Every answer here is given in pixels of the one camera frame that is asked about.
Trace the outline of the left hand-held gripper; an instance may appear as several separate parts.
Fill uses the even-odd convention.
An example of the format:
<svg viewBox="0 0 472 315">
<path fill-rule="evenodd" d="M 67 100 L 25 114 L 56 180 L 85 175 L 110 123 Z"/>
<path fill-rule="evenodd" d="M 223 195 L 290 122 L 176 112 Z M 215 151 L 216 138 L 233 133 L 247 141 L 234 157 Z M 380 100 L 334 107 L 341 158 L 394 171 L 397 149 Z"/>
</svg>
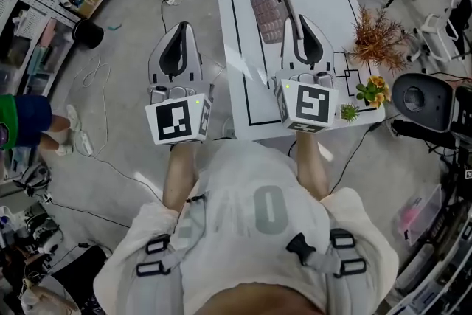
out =
<svg viewBox="0 0 472 315">
<path fill-rule="evenodd" d="M 175 79 L 203 80 L 201 56 L 194 29 L 181 22 L 157 43 L 148 61 L 150 83 L 169 83 Z M 152 86 L 150 105 L 145 107 L 155 145 L 203 142 L 207 138 L 213 103 L 213 85 Z"/>
</svg>

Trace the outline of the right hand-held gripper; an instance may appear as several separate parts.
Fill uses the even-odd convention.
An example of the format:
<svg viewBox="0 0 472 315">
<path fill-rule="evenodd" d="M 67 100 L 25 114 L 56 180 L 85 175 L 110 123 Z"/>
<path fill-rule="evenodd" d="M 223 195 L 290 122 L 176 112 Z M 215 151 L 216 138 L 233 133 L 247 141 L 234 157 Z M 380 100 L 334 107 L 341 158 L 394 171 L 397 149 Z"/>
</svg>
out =
<svg viewBox="0 0 472 315">
<path fill-rule="evenodd" d="M 274 76 L 274 96 L 282 125 L 315 134 L 333 125 L 339 91 L 333 87 L 334 50 L 321 29 L 299 15 L 302 45 L 291 17 L 284 24 L 281 68 Z M 311 70 L 304 72 L 308 65 Z"/>
</svg>

